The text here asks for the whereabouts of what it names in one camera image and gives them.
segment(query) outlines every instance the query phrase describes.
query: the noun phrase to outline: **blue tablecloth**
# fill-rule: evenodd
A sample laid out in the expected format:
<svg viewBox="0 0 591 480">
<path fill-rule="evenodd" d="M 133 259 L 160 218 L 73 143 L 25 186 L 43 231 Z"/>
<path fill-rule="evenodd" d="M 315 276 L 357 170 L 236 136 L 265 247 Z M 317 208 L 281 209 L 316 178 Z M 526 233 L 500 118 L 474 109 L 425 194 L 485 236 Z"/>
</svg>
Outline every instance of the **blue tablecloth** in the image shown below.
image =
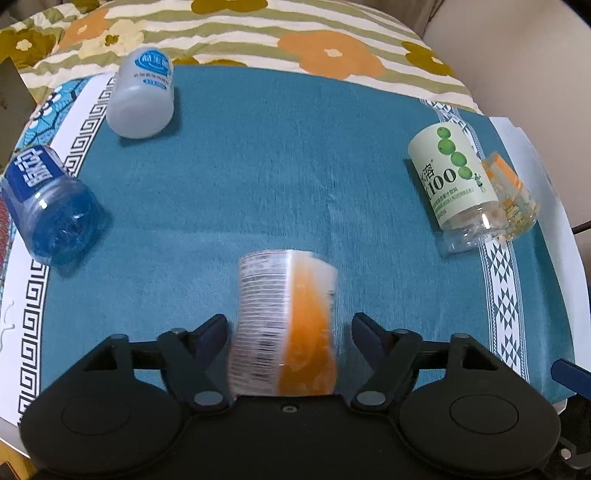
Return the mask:
<svg viewBox="0 0 591 480">
<path fill-rule="evenodd" d="M 549 400 L 568 395 L 549 375 L 573 348 L 540 229 L 505 248 L 442 256 L 407 158 L 412 137 L 445 111 L 470 125 L 481 154 L 506 156 L 488 118 L 270 70 L 187 66 L 174 81 L 164 132 L 130 141 L 104 122 L 86 154 L 79 177 L 112 227 L 74 274 L 48 278 L 42 388 L 112 333 L 149 340 L 215 313 L 234 322 L 238 259 L 294 248 L 339 270 L 338 391 L 369 375 L 350 338 L 362 311 L 431 340 L 468 332 Z"/>
</svg>

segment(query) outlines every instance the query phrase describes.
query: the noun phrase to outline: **screw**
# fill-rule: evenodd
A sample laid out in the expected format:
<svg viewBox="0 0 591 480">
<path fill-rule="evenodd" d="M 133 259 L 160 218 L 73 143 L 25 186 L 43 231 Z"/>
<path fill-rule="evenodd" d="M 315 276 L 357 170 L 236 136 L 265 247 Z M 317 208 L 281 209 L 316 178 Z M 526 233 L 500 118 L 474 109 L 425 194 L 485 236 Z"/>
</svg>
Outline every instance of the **screw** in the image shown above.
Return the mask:
<svg viewBox="0 0 591 480">
<path fill-rule="evenodd" d="M 377 407 L 386 401 L 386 395 L 375 390 L 367 390 L 357 395 L 357 401 L 368 407 Z"/>
</svg>

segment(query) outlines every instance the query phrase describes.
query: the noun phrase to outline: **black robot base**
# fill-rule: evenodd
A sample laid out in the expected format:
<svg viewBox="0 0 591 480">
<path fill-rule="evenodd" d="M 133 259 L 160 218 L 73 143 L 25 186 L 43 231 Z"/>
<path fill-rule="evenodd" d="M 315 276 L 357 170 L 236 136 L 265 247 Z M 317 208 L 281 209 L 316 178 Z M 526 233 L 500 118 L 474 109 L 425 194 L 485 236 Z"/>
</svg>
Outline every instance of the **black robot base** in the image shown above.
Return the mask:
<svg viewBox="0 0 591 480">
<path fill-rule="evenodd" d="M 227 340 L 223 315 L 155 342 L 112 335 L 23 415 L 22 441 L 41 468 L 33 478 L 547 478 L 558 415 L 469 335 L 428 342 L 363 313 L 352 334 L 374 374 L 350 404 L 230 402 L 204 373 Z M 160 370 L 167 392 L 134 369 Z M 446 373 L 414 389 L 422 369 Z"/>
</svg>

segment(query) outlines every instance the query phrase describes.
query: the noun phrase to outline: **green grape graphic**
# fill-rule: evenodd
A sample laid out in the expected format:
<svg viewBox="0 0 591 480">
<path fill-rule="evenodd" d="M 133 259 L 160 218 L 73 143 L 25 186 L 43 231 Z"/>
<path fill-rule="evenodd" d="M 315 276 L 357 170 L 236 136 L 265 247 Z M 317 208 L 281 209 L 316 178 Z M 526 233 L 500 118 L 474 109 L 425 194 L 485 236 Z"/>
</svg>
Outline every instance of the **green grape graphic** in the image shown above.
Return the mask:
<svg viewBox="0 0 591 480">
<path fill-rule="evenodd" d="M 466 165 L 466 163 L 468 163 L 468 160 L 466 159 L 466 156 L 463 153 L 454 152 L 452 153 L 452 163 L 456 167 L 463 167 L 464 165 Z"/>
<path fill-rule="evenodd" d="M 460 167 L 457 174 L 464 180 L 470 180 L 472 178 L 472 170 L 466 166 Z"/>
<path fill-rule="evenodd" d="M 451 155 L 456 151 L 456 144 L 448 138 L 444 138 L 437 144 L 437 149 L 444 155 Z"/>
<path fill-rule="evenodd" d="M 452 136 L 452 133 L 447 128 L 445 128 L 445 127 L 439 127 L 437 129 L 437 135 L 440 138 L 449 138 L 449 137 Z"/>
</svg>

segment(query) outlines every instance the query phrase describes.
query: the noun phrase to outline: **greek key pattern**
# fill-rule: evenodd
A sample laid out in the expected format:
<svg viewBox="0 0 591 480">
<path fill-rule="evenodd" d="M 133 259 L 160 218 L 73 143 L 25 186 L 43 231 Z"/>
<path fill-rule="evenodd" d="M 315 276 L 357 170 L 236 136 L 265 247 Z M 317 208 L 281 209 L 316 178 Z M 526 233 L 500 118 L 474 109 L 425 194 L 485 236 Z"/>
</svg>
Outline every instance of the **greek key pattern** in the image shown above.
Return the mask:
<svg viewBox="0 0 591 480">
<path fill-rule="evenodd" d="M 18 397 L 18 414 L 25 413 L 39 395 L 41 318 L 45 303 L 49 267 L 31 260 L 25 309 L 22 315 L 21 338 L 21 393 Z"/>
<path fill-rule="evenodd" d="M 100 93 L 96 103 L 91 107 L 88 117 L 82 122 L 78 136 L 72 142 L 70 154 L 63 160 L 65 168 L 71 176 L 77 177 L 82 167 L 90 145 L 105 119 L 107 104 L 115 87 L 115 76 L 107 82 L 105 89 Z"/>
<path fill-rule="evenodd" d="M 73 177 L 78 176 L 90 145 L 105 118 L 106 106 L 115 78 L 107 82 L 97 102 L 91 107 L 88 117 L 82 122 L 80 132 L 70 147 L 70 153 L 64 165 Z M 41 371 L 41 329 L 43 326 L 43 307 L 47 291 L 49 267 L 35 260 L 31 261 L 26 307 L 22 316 L 23 336 L 21 339 L 21 393 L 18 397 L 18 414 L 21 417 L 27 407 L 39 395 Z"/>
</svg>

